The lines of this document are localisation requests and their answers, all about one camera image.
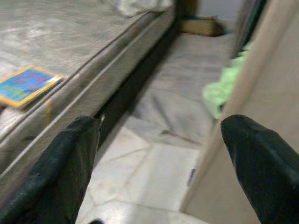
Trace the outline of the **white pillow with script print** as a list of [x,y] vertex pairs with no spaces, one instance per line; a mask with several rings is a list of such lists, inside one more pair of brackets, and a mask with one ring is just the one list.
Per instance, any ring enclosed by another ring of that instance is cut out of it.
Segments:
[[163,12],[173,5],[173,0],[118,0],[117,10],[125,16],[144,12]]

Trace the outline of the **light green cloth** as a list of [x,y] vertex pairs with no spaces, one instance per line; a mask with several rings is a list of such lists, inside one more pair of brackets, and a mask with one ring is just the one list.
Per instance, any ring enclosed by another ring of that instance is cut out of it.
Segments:
[[230,60],[230,66],[222,70],[220,79],[207,84],[202,92],[204,103],[215,119],[222,115],[224,105],[227,103],[233,87],[244,66],[252,44],[246,44],[237,57]]

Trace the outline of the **dark bed frame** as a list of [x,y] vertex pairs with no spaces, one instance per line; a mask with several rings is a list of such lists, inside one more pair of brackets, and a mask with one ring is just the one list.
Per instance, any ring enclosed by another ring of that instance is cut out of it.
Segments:
[[176,19],[95,114],[96,119],[104,118],[101,122],[98,147],[104,144],[124,113],[135,106],[137,96],[140,95],[179,33],[180,21]]

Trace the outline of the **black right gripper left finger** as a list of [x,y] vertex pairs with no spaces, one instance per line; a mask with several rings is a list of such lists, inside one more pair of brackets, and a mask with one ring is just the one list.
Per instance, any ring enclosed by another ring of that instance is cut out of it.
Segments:
[[50,143],[0,207],[0,224],[75,224],[100,138],[97,119],[79,116]]

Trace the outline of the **brown cardboard box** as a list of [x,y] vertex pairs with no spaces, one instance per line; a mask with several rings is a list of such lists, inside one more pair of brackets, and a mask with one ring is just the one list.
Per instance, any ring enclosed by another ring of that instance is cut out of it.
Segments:
[[217,37],[224,35],[226,29],[217,17],[187,17],[181,21],[181,32],[192,35]]

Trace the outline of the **beige wooden cabinet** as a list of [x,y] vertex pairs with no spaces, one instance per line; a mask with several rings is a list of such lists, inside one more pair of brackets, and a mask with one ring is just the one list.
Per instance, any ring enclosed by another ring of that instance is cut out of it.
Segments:
[[[268,0],[222,114],[246,115],[299,153],[299,0]],[[217,121],[205,138],[182,213],[209,224],[260,224],[235,174]]]

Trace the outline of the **white quilted mattress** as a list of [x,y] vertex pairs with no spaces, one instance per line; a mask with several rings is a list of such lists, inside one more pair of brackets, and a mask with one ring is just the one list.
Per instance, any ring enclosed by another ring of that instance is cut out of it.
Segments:
[[24,69],[61,81],[0,112],[0,196],[77,117],[110,114],[132,73],[175,33],[178,11],[125,17],[101,0],[0,0],[0,80]]

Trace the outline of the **colourful children's book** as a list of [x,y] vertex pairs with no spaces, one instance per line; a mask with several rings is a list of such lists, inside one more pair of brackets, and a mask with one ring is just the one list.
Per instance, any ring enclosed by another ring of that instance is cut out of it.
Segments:
[[62,82],[64,77],[36,66],[0,80],[0,105],[24,108]]

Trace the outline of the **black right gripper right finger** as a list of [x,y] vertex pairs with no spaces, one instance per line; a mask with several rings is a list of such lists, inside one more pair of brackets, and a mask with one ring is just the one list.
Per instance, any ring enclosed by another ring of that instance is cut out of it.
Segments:
[[239,184],[261,224],[299,224],[299,154],[280,135],[235,114],[221,134]]

